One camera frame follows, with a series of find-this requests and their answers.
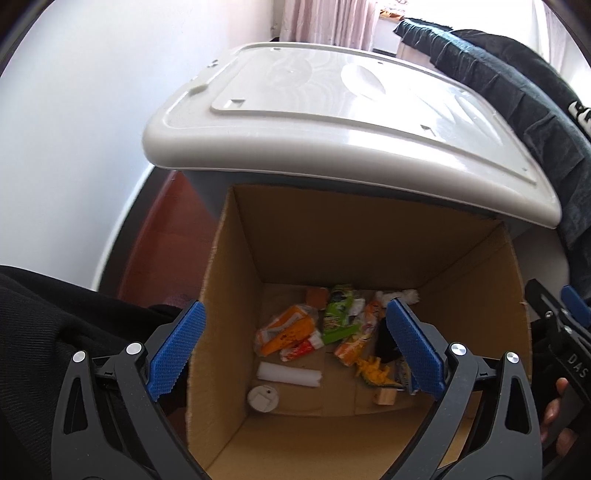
blue gripper pad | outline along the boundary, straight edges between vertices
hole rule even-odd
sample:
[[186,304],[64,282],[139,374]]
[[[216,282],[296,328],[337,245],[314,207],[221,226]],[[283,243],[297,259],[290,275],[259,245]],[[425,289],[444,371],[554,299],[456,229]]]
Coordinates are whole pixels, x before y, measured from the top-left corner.
[[588,329],[591,325],[591,310],[585,301],[579,297],[577,291],[570,285],[565,285],[560,291],[560,300],[581,327]]
[[146,385],[152,400],[158,400],[160,395],[173,389],[205,330],[205,318],[203,303],[195,302],[152,358],[150,380]]
[[422,391],[441,399],[445,391],[444,364],[415,320],[394,299],[386,308],[386,325]]

green snack package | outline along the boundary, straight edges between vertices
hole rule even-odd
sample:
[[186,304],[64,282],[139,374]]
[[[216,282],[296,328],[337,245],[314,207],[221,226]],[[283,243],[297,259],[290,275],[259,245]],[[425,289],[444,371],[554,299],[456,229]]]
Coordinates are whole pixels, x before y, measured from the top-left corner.
[[331,332],[325,333],[322,336],[322,342],[325,345],[328,345],[329,343],[338,342],[343,338],[347,338],[350,335],[356,334],[360,328],[361,325],[359,323],[353,323],[351,325],[347,325],[346,327],[337,328],[336,330],[332,330]]
[[330,291],[329,304],[326,306],[323,320],[323,342],[336,342],[347,336],[349,331],[349,309],[353,304],[353,288],[351,285],[336,285]]

finger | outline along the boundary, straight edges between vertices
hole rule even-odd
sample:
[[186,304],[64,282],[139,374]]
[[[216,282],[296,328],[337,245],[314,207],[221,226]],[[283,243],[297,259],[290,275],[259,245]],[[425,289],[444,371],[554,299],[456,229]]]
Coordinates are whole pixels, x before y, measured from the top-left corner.
[[571,429],[564,429],[556,439],[556,453],[561,457],[565,456],[577,441],[577,438],[579,436]]
[[546,411],[544,412],[544,420],[542,421],[542,425],[548,426],[556,417],[558,417],[558,413],[560,412],[560,399],[555,398],[546,407]]
[[562,397],[564,395],[564,390],[566,390],[566,387],[569,386],[569,381],[566,380],[565,378],[559,378],[556,381],[556,390],[558,390],[558,394]]

orange snack package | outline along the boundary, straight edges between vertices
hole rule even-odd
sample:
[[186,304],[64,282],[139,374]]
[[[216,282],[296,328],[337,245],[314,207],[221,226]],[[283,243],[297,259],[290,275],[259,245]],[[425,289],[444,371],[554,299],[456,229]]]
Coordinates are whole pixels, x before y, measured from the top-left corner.
[[363,312],[355,317],[353,322],[361,323],[359,332],[343,340],[335,349],[335,355],[343,365],[350,367],[358,360],[363,352],[363,347],[374,334],[381,316],[382,304],[374,298],[365,306]]
[[308,305],[292,305],[281,315],[273,318],[269,325],[256,331],[254,341],[255,352],[260,353],[263,345],[273,340],[283,330],[306,316],[311,316],[314,320],[317,320],[318,311]]
[[293,323],[283,330],[274,339],[261,347],[261,355],[267,356],[270,353],[286,348],[302,340],[307,339],[316,330],[316,323],[310,316],[306,316]]

black cloth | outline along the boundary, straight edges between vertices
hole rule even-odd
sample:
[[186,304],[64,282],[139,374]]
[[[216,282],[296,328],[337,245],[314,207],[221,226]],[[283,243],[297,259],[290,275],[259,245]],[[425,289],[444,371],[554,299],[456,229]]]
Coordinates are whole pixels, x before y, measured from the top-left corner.
[[0,433],[3,472],[50,478],[51,430],[72,355],[145,342],[180,309],[144,309],[54,278],[0,267]]
[[537,85],[504,61],[441,28],[400,22],[402,42],[442,73],[482,95],[542,167],[562,206],[558,234],[570,282],[591,299],[591,144]]
[[531,48],[513,38],[491,35],[480,30],[454,30],[452,33],[521,72],[540,87],[584,135],[591,138],[591,130],[578,121],[578,114],[586,111],[581,100],[559,73]]

